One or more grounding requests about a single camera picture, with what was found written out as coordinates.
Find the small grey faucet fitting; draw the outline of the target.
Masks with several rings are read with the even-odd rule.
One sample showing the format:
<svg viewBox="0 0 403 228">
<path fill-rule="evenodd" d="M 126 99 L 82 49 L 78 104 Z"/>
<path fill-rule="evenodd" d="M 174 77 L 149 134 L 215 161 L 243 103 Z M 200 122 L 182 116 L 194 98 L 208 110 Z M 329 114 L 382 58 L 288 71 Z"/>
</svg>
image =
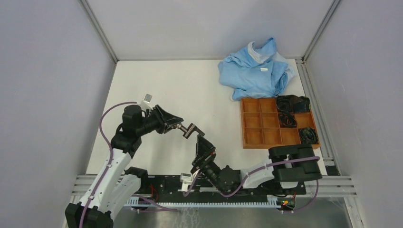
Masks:
<svg viewBox="0 0 403 228">
<path fill-rule="evenodd" d="M 187 131 L 187 128 L 185 126 L 183 126 L 181 123 L 177 125 L 177 128 L 183 132 Z"/>
</svg>

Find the dark metal faucet tee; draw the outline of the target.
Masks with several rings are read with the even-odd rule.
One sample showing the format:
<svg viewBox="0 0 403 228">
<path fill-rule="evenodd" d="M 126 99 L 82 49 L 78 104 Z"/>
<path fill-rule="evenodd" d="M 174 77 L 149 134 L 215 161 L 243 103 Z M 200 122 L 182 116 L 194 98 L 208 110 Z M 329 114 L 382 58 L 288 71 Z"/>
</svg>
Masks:
<svg viewBox="0 0 403 228">
<path fill-rule="evenodd" d="M 193 123 L 191 123 L 186 128 L 187 128 L 187 131 L 183 132 L 183 137 L 185 139 L 188 139 L 194 132 L 196 132 L 198 135 L 201 135 L 201 136 L 205 135 L 205 133 Z"/>
</svg>

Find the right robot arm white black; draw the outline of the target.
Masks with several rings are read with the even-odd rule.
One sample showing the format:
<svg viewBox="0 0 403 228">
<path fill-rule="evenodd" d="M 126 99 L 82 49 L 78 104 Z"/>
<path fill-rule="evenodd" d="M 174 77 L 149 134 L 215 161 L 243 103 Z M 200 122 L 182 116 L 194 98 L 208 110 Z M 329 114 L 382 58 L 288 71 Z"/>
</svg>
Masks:
<svg viewBox="0 0 403 228">
<path fill-rule="evenodd" d="M 321 179 L 318 161 L 310 144 L 272 147 L 263 162 L 247 169 L 235 170 L 230 166 L 220 168 L 215 162 L 216 148 L 204 136 L 197 136 L 192 174 L 201 175 L 225 197 L 241 189 L 254 189 L 274 181 L 277 192 L 286 194 L 299 182 Z"/>
</svg>

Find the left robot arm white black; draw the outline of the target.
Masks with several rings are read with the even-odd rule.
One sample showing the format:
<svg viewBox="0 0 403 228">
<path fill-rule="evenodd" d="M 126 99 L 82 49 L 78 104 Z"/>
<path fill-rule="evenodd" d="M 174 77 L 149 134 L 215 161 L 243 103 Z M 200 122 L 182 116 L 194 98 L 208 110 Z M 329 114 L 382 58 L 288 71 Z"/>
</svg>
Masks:
<svg viewBox="0 0 403 228">
<path fill-rule="evenodd" d="M 124 106 L 122 122 L 114 137 L 109 140 L 99 124 L 109 155 L 95 180 L 77 203 L 69 203 L 65 216 L 69 228 L 111 228 L 124 204 L 135 193 L 144 193 L 150 183 L 147 171 L 138 168 L 124 169 L 133 159 L 142 143 L 142 136 L 153 131 L 165 134 L 183 122 L 159 105 L 143 109 L 137 102 L 123 102 L 109 108 Z"/>
</svg>

